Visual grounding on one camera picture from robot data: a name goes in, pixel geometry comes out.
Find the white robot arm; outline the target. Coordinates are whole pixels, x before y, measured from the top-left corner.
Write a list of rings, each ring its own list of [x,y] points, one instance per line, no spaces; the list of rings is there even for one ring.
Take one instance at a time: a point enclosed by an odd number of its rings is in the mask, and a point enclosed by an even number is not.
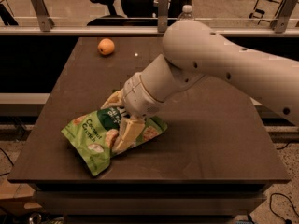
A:
[[[207,77],[226,81],[294,125],[299,124],[298,62],[230,42],[195,20],[179,20],[164,33],[163,53],[105,101],[122,106],[115,153],[127,150],[165,101]]]

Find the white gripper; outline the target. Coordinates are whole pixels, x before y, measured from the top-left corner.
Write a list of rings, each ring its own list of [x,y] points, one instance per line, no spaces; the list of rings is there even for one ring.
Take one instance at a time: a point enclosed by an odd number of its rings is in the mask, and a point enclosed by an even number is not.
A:
[[[130,118],[121,120],[119,135],[112,147],[113,153],[127,150],[145,127],[146,117],[153,117],[163,106],[144,87],[141,73],[137,72],[124,84],[123,89],[113,92],[101,106],[102,109],[124,106]]]

